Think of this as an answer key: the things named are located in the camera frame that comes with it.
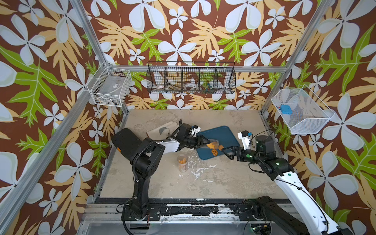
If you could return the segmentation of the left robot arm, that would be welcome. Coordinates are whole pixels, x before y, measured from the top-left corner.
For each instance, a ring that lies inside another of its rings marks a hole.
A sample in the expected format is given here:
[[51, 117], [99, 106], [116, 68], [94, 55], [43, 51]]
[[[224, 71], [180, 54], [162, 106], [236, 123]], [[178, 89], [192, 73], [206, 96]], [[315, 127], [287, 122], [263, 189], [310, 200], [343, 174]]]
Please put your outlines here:
[[178, 152], [183, 148], [199, 149], [212, 141], [198, 134], [200, 128], [179, 121], [178, 127], [164, 139], [141, 140], [130, 129], [120, 130], [113, 138], [114, 147], [132, 166], [134, 190], [132, 197], [125, 202], [123, 217], [144, 219], [148, 212], [150, 178], [156, 172], [162, 156]]

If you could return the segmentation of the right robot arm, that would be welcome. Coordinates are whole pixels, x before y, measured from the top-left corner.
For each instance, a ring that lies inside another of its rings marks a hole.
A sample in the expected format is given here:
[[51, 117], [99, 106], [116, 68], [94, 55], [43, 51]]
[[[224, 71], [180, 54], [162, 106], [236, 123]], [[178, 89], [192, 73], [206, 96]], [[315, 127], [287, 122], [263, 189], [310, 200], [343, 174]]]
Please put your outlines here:
[[259, 173], [266, 174], [289, 198], [301, 217], [296, 219], [268, 196], [255, 199], [251, 209], [254, 217], [265, 217], [275, 222], [289, 235], [350, 235], [331, 219], [303, 186], [294, 168], [276, 155], [273, 139], [269, 136], [253, 137], [240, 132], [243, 146], [220, 147], [229, 159], [258, 165]]

